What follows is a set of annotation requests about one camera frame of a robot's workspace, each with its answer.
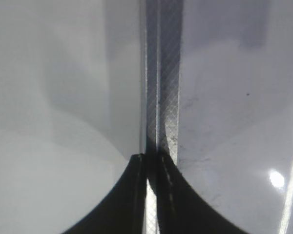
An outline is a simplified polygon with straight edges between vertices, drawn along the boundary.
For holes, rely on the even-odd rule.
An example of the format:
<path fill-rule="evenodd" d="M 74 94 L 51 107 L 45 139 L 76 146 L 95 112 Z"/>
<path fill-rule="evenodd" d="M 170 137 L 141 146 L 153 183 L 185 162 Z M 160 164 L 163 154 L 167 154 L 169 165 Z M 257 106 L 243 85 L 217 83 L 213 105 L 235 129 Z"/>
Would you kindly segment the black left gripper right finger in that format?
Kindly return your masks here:
<path fill-rule="evenodd" d="M 206 203 L 166 152 L 157 155 L 156 200 L 162 234 L 244 234 Z"/>

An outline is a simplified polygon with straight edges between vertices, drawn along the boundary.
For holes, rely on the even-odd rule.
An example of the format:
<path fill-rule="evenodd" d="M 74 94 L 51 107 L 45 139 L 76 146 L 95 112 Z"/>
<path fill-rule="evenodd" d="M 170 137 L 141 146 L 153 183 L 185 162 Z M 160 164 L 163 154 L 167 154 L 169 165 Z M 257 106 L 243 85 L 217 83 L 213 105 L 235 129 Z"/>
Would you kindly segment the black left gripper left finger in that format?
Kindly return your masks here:
<path fill-rule="evenodd" d="M 147 194 L 147 160 L 132 155 L 122 176 L 104 199 L 66 234 L 141 234 Z"/>

